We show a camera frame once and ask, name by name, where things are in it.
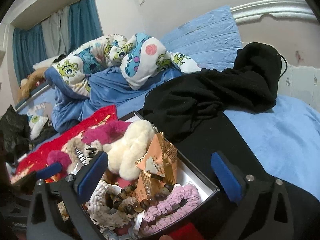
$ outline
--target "blue blanket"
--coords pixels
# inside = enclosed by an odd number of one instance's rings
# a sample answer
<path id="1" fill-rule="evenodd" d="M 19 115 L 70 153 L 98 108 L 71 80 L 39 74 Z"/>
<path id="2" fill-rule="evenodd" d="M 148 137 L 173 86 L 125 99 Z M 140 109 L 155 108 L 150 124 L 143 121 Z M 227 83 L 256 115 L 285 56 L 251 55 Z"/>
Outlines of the blue blanket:
<path id="1" fill-rule="evenodd" d="M 101 107 L 113 104 L 120 106 L 180 75 L 179 70 L 170 68 L 149 78 L 139 90 L 132 90 L 122 76 L 119 67 L 114 67 L 111 71 L 107 69 L 90 76 L 91 91 L 90 98 L 87 98 L 75 93 L 63 82 L 54 68 L 49 68 L 46 77 L 49 84 L 55 86 L 56 101 L 52 111 L 52 124 L 56 131 L 64 132 Z"/>

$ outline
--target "wooden bead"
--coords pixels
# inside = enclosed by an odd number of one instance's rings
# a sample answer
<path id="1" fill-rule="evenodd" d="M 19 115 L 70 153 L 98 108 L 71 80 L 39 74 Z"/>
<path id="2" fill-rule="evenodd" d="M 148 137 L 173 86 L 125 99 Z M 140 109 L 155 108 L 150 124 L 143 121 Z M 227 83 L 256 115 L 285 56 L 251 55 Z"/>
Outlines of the wooden bead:
<path id="1" fill-rule="evenodd" d="M 170 191 L 166 187 L 159 189 L 159 193 L 162 193 L 166 197 L 170 195 Z"/>
<path id="2" fill-rule="evenodd" d="M 124 210 L 128 215 L 134 215 L 136 213 L 132 205 L 127 205 Z"/>
<path id="3" fill-rule="evenodd" d="M 120 204 L 122 204 L 122 201 L 116 201 L 116 202 L 113 204 L 113 208 L 114 208 L 114 209 L 118 209 Z"/>
<path id="4" fill-rule="evenodd" d="M 173 190 L 173 185 L 171 185 L 171 184 L 168 184 L 168 183 L 164 184 L 164 187 L 167 188 L 170 191 L 170 193 Z"/>
<path id="5" fill-rule="evenodd" d="M 162 193 L 158 192 L 155 194 L 155 198 L 158 202 L 160 202 L 160 201 L 163 201 L 166 198 L 166 196 L 163 195 Z"/>
<path id="6" fill-rule="evenodd" d="M 125 210 L 124 210 L 125 207 L 126 207 L 126 204 L 121 203 L 121 204 L 119 205 L 119 207 L 118 207 L 118 210 L 119 210 L 120 212 L 125 212 Z"/>
<path id="7" fill-rule="evenodd" d="M 140 202 L 140 206 L 144 209 L 144 210 L 147 210 L 149 207 L 150 207 L 150 203 L 147 199 L 143 199 L 141 202 Z"/>
<path id="8" fill-rule="evenodd" d="M 134 203 L 133 208 L 137 213 L 140 213 L 143 210 L 143 208 L 140 206 L 139 202 Z"/>
<path id="9" fill-rule="evenodd" d="M 136 189 L 136 187 L 135 187 L 134 185 L 128 185 L 128 187 L 130 187 L 130 189 L 131 189 L 132 191 L 134 191 L 134 190 Z"/>
<path id="10" fill-rule="evenodd" d="M 121 198 L 121 199 L 126 199 L 128 196 L 126 195 L 126 193 L 121 192 L 121 193 L 118 194 L 118 197 Z"/>
<path id="11" fill-rule="evenodd" d="M 116 197 L 116 198 L 113 199 L 112 203 L 114 204 L 116 201 L 122 202 L 122 200 L 120 198 Z"/>
<path id="12" fill-rule="evenodd" d="M 148 201 L 150 202 L 151 206 L 155 206 L 158 204 L 158 201 L 156 200 L 156 198 L 154 196 L 149 196 L 148 195 Z"/>
<path id="13" fill-rule="evenodd" d="M 130 194 L 132 192 L 130 187 L 124 187 L 125 193 Z"/>

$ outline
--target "red blanket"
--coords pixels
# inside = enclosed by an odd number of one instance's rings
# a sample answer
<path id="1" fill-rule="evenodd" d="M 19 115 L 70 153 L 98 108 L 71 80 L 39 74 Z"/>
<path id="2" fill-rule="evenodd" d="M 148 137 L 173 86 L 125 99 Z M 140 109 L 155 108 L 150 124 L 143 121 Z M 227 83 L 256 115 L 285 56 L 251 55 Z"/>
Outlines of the red blanket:
<path id="1" fill-rule="evenodd" d="M 61 150 L 61 148 L 74 136 L 86 131 L 88 128 L 97 125 L 102 122 L 110 122 L 117 120 L 116 106 L 106 106 L 96 111 L 89 118 L 81 121 L 76 126 L 72 127 L 68 131 L 64 132 L 58 138 L 44 143 L 36 151 L 30 153 L 25 159 L 23 159 L 17 168 L 17 174 L 21 173 L 25 169 L 33 166 L 29 169 L 28 173 L 32 171 L 38 171 L 46 167 L 48 154 L 52 150 Z"/>

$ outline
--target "pink plush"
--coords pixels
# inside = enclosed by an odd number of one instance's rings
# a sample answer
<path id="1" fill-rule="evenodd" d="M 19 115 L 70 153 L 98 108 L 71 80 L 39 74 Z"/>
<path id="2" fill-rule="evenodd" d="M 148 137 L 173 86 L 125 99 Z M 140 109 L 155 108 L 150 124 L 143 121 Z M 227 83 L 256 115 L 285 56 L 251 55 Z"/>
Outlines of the pink plush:
<path id="1" fill-rule="evenodd" d="M 69 155 L 59 151 L 59 150 L 52 150 L 49 154 L 48 154 L 48 158 L 47 158 L 47 164 L 51 165 L 55 162 L 58 162 L 61 164 L 62 166 L 62 171 L 60 172 L 62 176 L 67 174 L 67 168 L 68 166 L 71 164 L 71 160 L 69 158 Z"/>
<path id="2" fill-rule="evenodd" d="M 84 132 L 81 140 L 86 144 L 90 144 L 95 140 L 98 140 L 101 144 L 112 143 L 124 135 L 129 124 L 131 123 L 118 120 L 111 121 L 97 128 L 88 129 Z"/>

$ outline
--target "wall molding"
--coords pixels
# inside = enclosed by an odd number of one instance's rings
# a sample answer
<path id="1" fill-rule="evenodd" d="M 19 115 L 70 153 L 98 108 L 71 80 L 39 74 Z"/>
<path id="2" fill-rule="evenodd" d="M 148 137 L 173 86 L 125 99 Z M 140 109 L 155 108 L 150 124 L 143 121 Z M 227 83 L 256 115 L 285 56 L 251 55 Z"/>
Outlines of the wall molding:
<path id="1" fill-rule="evenodd" d="M 258 21 L 264 15 L 277 19 L 318 22 L 305 0 L 263 0 L 230 9 L 237 24 Z"/>

